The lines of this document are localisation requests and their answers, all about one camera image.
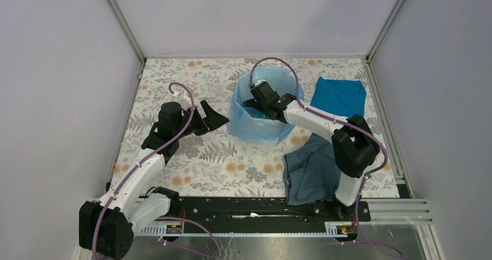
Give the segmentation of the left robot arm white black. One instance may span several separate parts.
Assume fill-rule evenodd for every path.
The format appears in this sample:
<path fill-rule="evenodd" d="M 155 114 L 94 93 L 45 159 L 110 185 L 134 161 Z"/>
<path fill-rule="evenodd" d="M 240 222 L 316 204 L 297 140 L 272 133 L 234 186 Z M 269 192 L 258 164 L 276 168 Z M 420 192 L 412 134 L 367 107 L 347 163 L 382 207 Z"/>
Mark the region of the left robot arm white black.
<path fill-rule="evenodd" d="M 182 217 L 179 193 L 165 187 L 154 188 L 143 202 L 141 192 L 161 171 L 179 148 L 179 139 L 212 132 L 229 119 L 201 101 L 205 116 L 194 106 L 183 108 L 178 102 L 161 106 L 158 120 L 141 145 L 135 164 L 128 173 L 97 201 L 86 201 L 79 210 L 79 246 L 95 255 L 122 259 L 135 235 L 163 216 Z"/>

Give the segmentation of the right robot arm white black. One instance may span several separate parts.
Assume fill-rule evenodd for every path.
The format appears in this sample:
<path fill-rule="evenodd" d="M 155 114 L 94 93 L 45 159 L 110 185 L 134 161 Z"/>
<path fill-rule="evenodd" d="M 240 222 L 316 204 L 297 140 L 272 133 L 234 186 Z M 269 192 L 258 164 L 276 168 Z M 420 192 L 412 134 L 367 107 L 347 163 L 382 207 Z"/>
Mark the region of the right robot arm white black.
<path fill-rule="evenodd" d="M 355 114 L 344 120 L 305 105 L 298 95 L 280 96 L 265 80 L 250 83 L 249 89 L 252 99 L 244 102 L 246 107 L 259 110 L 271 120 L 305 128 L 332 144 L 335 163 L 341 170 L 332 211 L 336 218 L 348 220 L 356 212 L 354 203 L 361 196 L 370 166 L 379 154 L 387 154 L 364 117 Z"/>

